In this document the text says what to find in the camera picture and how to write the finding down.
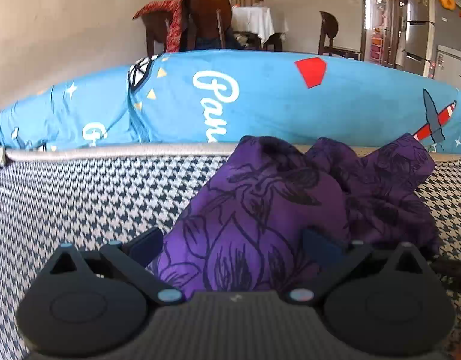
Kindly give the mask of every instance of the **floral pattern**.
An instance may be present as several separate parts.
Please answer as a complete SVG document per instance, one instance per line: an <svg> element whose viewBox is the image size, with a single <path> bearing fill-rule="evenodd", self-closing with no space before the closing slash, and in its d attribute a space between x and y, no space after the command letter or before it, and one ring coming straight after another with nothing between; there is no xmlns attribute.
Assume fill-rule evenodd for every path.
<svg viewBox="0 0 461 360"><path fill-rule="evenodd" d="M301 234L437 251L438 230L414 194L434 169L405 134L364 158L321 138L305 154L280 139L243 137L192 199L149 266L186 296L196 290L286 289L316 275Z"/></svg>

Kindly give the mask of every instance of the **round black pad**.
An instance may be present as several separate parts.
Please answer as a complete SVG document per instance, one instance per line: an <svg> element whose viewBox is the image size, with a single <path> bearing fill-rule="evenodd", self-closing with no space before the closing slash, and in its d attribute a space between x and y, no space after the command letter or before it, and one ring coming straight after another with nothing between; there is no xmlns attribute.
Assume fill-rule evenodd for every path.
<svg viewBox="0 0 461 360"><path fill-rule="evenodd" d="M437 283L393 271L350 281L324 304L331 332L346 344L383 356L427 352L450 332L454 309Z"/></svg>
<svg viewBox="0 0 461 360"><path fill-rule="evenodd" d="M134 287L90 275L51 275L31 288L17 324L33 350L88 357L135 335L147 317L146 300Z"/></svg>

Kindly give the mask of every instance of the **red diamond shape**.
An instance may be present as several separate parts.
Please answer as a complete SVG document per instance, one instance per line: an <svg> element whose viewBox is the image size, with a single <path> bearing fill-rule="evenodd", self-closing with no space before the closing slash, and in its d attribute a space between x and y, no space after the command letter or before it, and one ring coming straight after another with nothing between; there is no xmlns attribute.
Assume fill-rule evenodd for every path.
<svg viewBox="0 0 461 360"><path fill-rule="evenodd" d="M326 73L326 62L319 57L301 59L295 62L297 69L302 74L308 88L318 86L322 83Z"/></svg>

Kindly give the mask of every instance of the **blue bedsheet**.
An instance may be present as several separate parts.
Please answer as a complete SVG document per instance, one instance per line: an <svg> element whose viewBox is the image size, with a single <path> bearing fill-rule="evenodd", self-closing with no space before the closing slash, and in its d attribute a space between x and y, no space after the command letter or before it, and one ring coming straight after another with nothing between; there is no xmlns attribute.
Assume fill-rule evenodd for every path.
<svg viewBox="0 0 461 360"><path fill-rule="evenodd" d="M380 147L406 132L430 152L461 154L461 90L369 63L283 52L145 58L0 112L0 145L22 149L237 142L247 134Z"/></svg>

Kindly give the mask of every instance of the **white wall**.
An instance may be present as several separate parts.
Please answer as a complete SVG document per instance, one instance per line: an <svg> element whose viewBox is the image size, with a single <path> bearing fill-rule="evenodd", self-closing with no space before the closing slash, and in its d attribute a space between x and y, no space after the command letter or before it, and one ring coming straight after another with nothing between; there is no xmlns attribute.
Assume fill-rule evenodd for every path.
<svg viewBox="0 0 461 360"><path fill-rule="evenodd" d="M316 53L319 46L321 16L319 11L334 15L339 22L335 46L359 50L361 47L362 0L265 0L281 10L289 26L285 50Z"/></svg>
<svg viewBox="0 0 461 360"><path fill-rule="evenodd" d="M0 109L146 55L134 13L153 0L0 0Z"/></svg>

